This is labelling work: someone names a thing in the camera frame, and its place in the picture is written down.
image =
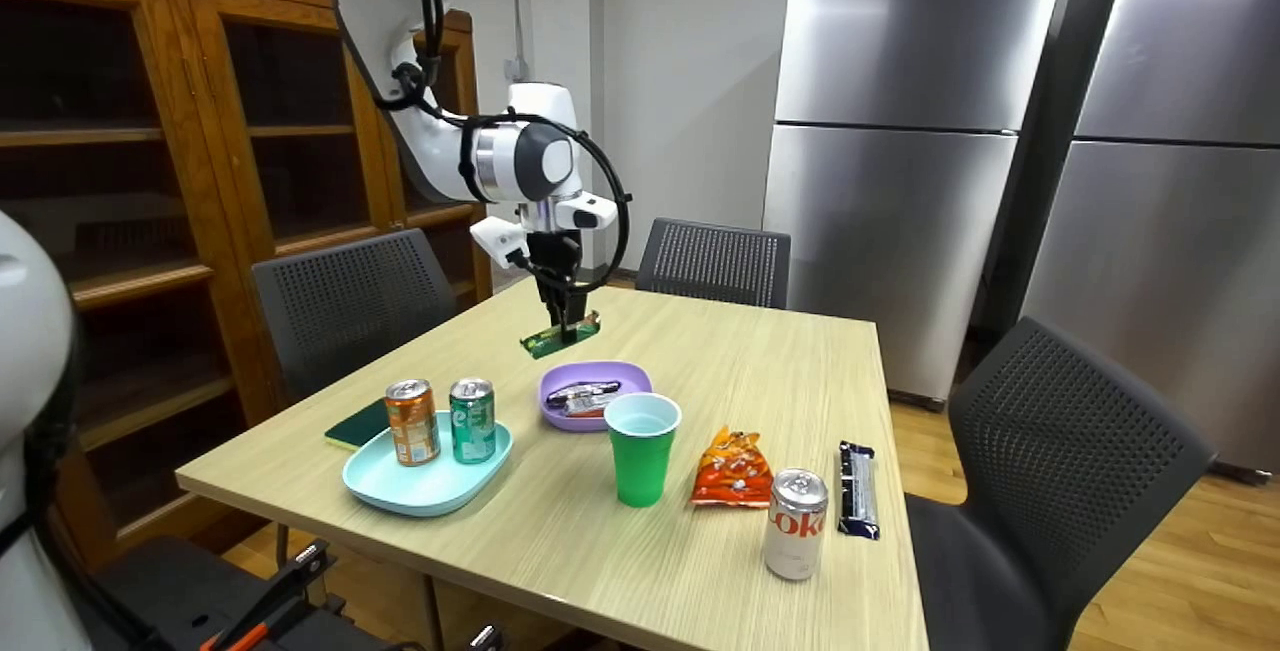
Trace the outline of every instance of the orange chip bag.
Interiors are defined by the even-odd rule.
[[[767,509],[773,472],[764,454],[755,448],[760,434],[730,432],[726,426],[698,463],[698,477],[690,501],[698,505],[723,504]]]

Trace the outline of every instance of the wall outlet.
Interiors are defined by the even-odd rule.
[[[511,83],[520,83],[529,78],[529,64],[525,59],[507,59],[502,63],[502,74]]]

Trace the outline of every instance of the soda can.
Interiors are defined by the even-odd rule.
[[[396,459],[420,467],[440,455],[440,430],[435,426],[435,395],[421,379],[387,388],[387,420],[396,441]]]
[[[822,527],[827,521],[827,483],[808,469],[773,475],[769,524],[764,533],[764,565],[791,581],[818,570]]]
[[[462,379],[449,388],[453,458],[458,463],[483,463],[498,449],[493,411],[493,382],[485,379]]]

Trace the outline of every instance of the wooden cabinet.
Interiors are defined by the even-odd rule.
[[[0,210],[81,312],[58,500],[91,567],[244,528],[173,469],[285,404],[252,263],[420,226],[462,308],[490,294],[483,208],[406,180],[328,4],[0,0]],[[477,110],[470,32],[449,14],[435,91],[458,113]]]

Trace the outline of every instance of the orange soda can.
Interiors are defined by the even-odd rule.
[[[440,455],[440,430],[435,426],[435,396],[421,379],[387,388],[387,420],[396,441],[396,459],[420,467]]]

